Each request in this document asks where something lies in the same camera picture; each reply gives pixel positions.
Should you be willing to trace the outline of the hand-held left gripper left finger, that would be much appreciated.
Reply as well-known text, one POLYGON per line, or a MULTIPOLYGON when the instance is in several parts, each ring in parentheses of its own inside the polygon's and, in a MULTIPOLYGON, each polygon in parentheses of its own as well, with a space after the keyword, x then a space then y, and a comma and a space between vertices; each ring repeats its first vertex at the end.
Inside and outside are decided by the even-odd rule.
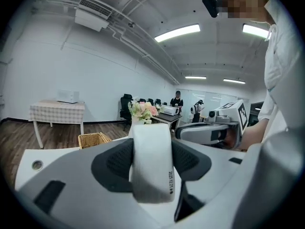
POLYGON ((162 229, 174 223, 175 201, 139 203, 129 181, 133 140, 61 151, 15 188, 50 229, 162 229))

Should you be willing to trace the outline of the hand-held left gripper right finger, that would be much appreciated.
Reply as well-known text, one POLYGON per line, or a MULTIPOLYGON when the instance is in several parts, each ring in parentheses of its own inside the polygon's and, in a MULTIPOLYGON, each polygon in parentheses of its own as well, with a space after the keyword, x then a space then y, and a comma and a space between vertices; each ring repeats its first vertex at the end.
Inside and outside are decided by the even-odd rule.
POLYGON ((181 178, 174 221, 208 204, 231 179, 245 153, 172 140, 173 166, 181 178))

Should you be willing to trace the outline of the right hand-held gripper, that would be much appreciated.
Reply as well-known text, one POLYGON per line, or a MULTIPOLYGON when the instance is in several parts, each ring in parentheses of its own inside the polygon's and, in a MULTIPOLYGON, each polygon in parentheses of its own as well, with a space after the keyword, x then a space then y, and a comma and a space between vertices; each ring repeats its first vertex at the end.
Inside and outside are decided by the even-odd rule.
POLYGON ((226 103, 209 111, 205 122, 190 123, 175 130, 177 139, 201 145, 215 145, 223 142, 228 129, 237 131, 237 147, 248 125, 248 117, 243 100, 226 103))

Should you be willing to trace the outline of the person's right forearm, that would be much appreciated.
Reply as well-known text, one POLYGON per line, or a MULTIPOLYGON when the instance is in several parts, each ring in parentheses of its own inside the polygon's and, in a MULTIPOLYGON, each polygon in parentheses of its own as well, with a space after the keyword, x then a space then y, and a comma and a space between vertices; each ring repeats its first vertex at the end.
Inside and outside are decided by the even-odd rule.
POLYGON ((247 127, 244 131, 238 149, 247 150, 251 145, 260 143, 264 137, 268 122, 268 119, 263 119, 255 125, 247 127))

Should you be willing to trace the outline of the person's right hand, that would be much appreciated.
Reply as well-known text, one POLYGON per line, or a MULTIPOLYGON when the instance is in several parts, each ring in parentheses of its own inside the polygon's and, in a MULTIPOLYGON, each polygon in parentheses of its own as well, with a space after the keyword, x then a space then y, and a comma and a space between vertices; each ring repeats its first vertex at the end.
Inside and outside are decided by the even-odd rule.
POLYGON ((237 147, 237 131, 234 129, 227 129, 226 137, 223 140, 225 149, 234 149, 237 147))

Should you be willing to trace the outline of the dark brown table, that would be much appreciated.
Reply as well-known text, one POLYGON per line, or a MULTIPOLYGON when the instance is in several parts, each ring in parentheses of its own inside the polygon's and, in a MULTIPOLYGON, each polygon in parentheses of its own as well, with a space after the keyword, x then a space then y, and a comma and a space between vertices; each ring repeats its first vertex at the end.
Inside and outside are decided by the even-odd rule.
POLYGON ((172 126, 172 123, 177 122, 176 126, 179 125, 180 119, 182 118, 182 115, 167 115, 163 113, 159 113, 158 116, 152 116, 151 119, 157 120, 159 122, 165 123, 168 125, 169 129, 172 126))

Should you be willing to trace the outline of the white microwave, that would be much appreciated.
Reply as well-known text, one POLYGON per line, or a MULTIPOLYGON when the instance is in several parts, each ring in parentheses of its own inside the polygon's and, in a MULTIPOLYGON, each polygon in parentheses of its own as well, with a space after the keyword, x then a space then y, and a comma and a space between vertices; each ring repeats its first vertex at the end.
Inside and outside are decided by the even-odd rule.
POLYGON ((59 102, 75 104, 79 101, 79 92, 68 91, 68 90, 58 90, 56 94, 56 100, 59 102))
POLYGON ((168 105, 161 105, 160 108, 160 113, 165 114, 165 115, 170 115, 170 116, 174 116, 174 115, 178 115, 179 114, 179 107, 172 107, 172 106, 168 106, 168 105))

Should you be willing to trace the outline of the woven wicker basket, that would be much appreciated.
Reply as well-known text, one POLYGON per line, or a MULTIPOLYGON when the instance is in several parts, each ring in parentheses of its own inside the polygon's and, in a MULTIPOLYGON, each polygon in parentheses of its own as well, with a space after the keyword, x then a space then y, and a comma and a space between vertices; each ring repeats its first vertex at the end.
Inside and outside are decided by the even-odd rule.
POLYGON ((112 140, 102 132, 83 134, 78 136, 80 149, 97 146, 100 144, 111 142, 112 140))

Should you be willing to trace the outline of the white-legged table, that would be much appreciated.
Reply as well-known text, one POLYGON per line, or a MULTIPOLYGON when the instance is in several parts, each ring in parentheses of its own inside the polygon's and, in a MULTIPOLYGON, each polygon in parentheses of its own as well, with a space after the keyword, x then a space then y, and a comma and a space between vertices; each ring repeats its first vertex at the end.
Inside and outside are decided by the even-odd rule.
MULTIPOLYGON (((40 149, 43 149, 44 146, 43 146, 43 143, 41 140, 41 136, 40 136, 39 129, 38 129, 38 124, 36 121, 33 121, 33 126, 34 126, 34 131, 35 131, 35 135, 36 135, 39 147, 40 147, 40 149)), ((81 135, 83 135, 84 134, 83 122, 80 123, 80 128, 81 128, 81 135)))

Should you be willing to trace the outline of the pink and white flower bouquet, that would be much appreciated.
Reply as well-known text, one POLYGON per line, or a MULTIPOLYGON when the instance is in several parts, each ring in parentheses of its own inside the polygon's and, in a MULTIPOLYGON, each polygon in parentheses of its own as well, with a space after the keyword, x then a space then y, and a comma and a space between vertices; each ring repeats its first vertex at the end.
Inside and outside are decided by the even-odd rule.
POLYGON ((152 105, 150 102, 128 102, 128 110, 132 116, 132 124, 151 124, 152 117, 157 117, 161 105, 152 105))

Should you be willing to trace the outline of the table with checkered cloth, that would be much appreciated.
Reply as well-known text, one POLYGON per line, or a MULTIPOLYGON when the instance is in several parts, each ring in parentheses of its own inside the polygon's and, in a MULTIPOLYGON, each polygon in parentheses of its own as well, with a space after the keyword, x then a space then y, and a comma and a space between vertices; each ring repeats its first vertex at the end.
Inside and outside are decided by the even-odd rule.
POLYGON ((29 121, 81 124, 85 105, 82 103, 62 103, 55 100, 41 100, 30 105, 29 121))

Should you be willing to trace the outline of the person's white shirt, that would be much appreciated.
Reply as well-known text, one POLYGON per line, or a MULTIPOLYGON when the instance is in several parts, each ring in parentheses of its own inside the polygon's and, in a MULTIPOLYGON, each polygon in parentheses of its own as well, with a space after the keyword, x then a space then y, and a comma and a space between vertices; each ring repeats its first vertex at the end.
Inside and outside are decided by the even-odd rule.
POLYGON ((258 115, 259 121, 268 120, 262 142, 269 136, 287 128, 284 117, 271 93, 305 52, 296 25, 284 5, 279 0, 269 0, 264 8, 271 15, 274 24, 269 29, 269 44, 265 56, 266 97, 258 115))

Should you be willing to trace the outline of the ceiling air conditioner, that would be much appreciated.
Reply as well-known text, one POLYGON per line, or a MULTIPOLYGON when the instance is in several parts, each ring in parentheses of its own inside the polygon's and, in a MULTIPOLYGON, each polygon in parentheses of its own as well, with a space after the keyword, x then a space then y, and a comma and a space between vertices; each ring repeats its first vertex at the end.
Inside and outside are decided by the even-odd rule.
POLYGON ((107 6, 90 0, 80 0, 75 12, 75 23, 100 32, 108 27, 111 14, 112 10, 107 6))

